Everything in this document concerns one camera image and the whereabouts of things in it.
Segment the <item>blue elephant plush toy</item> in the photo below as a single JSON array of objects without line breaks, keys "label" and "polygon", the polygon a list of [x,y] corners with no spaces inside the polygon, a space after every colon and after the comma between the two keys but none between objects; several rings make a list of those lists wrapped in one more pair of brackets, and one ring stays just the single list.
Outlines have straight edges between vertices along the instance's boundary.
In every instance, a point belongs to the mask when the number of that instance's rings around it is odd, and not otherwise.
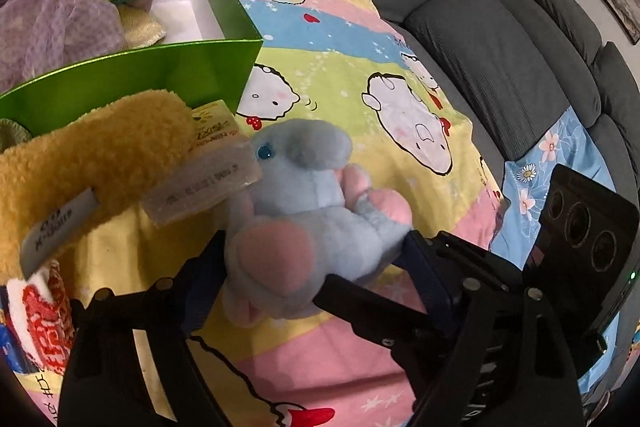
[{"label": "blue elephant plush toy", "polygon": [[222,305],[232,324],[311,317],[328,275],[367,285],[399,256],[410,205],[350,162],[343,129],[290,119],[250,145],[262,179],[228,202]]}]

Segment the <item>yellow fuzzy plush toy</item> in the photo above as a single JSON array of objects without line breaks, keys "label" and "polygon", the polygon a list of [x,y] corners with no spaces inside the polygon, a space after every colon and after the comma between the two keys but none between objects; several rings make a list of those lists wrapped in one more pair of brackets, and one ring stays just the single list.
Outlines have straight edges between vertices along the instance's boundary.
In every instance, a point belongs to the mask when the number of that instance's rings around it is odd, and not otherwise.
[{"label": "yellow fuzzy plush toy", "polygon": [[2,281],[23,276],[21,247],[35,225],[90,191],[98,207],[62,244],[73,245],[165,181],[195,135],[178,95],[148,90],[8,148],[1,155]]}]

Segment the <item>clear tissue packet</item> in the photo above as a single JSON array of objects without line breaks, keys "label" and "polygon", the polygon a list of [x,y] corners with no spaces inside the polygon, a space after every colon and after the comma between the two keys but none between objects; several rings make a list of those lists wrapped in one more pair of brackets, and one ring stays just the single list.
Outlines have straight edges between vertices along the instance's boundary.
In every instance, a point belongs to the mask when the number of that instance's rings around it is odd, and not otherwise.
[{"label": "clear tissue packet", "polygon": [[252,143],[224,101],[193,109],[192,117],[196,140],[186,161],[141,201],[156,225],[213,208],[262,177]]}]

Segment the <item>red white cloth toy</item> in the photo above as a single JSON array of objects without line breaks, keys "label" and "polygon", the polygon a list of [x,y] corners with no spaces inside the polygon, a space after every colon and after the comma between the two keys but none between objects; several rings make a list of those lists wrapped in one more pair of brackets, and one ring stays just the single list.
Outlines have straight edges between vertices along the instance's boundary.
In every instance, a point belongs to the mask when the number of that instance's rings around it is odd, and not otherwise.
[{"label": "red white cloth toy", "polygon": [[75,331],[60,264],[53,260],[29,277],[6,283],[9,317],[26,358],[63,375]]}]

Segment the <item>blue floral cloth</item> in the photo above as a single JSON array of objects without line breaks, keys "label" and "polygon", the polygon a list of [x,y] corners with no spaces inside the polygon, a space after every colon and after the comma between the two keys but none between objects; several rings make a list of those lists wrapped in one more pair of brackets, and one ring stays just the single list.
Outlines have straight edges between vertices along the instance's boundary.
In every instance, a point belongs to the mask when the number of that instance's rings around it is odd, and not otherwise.
[{"label": "blue floral cloth", "polygon": [[[564,165],[598,181],[639,204],[634,169],[625,141],[612,118],[601,115],[590,128],[568,108],[544,132],[537,143],[516,161],[504,164],[502,193],[511,206],[506,210],[500,232],[489,250],[518,268],[523,268],[538,235],[553,167]],[[579,391],[592,402],[614,383],[629,357],[631,337],[639,322],[639,289],[634,288],[613,323],[605,329],[608,351],[578,381]]]}]

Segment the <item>grey sofa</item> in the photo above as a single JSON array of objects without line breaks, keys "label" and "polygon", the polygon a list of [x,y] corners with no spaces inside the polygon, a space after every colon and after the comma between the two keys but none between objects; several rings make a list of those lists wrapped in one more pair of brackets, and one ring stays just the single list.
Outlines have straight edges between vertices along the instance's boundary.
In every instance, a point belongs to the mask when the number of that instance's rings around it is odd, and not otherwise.
[{"label": "grey sofa", "polygon": [[639,89],[575,0],[373,0],[474,124],[491,173],[573,109],[620,194],[639,193]]}]

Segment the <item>green cardboard box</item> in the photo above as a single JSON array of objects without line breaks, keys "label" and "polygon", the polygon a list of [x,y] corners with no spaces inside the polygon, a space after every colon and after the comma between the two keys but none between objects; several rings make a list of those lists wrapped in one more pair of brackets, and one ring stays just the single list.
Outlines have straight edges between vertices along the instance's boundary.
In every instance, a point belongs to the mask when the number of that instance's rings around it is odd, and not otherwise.
[{"label": "green cardboard box", "polygon": [[240,0],[153,0],[160,43],[70,65],[1,97],[2,117],[40,135],[125,95],[168,90],[190,107],[240,103],[262,36]]}]

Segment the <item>gold scouring cloth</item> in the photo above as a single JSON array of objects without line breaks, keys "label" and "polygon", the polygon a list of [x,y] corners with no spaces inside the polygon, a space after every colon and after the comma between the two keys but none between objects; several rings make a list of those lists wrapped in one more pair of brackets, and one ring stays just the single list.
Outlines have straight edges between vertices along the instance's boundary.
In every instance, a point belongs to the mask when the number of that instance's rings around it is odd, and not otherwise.
[{"label": "gold scouring cloth", "polygon": [[150,13],[126,4],[119,5],[117,9],[128,49],[154,46],[165,38],[165,27]]}]

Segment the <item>purple mesh bath puff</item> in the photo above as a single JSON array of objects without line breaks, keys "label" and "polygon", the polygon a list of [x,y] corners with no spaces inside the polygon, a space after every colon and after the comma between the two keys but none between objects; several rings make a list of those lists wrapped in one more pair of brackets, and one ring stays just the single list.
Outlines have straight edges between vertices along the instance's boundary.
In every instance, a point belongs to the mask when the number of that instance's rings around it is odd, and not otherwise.
[{"label": "purple mesh bath puff", "polygon": [[1,5],[1,90],[126,48],[107,0],[8,0]]}]

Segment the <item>colourful cartoon blanket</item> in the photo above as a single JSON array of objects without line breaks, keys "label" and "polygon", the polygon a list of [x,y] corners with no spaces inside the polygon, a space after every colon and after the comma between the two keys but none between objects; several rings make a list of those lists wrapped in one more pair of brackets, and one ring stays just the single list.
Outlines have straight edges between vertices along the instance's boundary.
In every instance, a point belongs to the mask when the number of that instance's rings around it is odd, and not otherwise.
[{"label": "colourful cartoon blanket", "polygon": [[[253,133],[323,119],[354,142],[352,160],[404,195],[416,227],[478,246],[494,238],[499,187],[468,116],[373,0],[240,0],[264,39],[236,120]],[[215,307],[195,358],[237,426],[397,426],[409,385],[390,355],[320,313],[233,326]]]}]

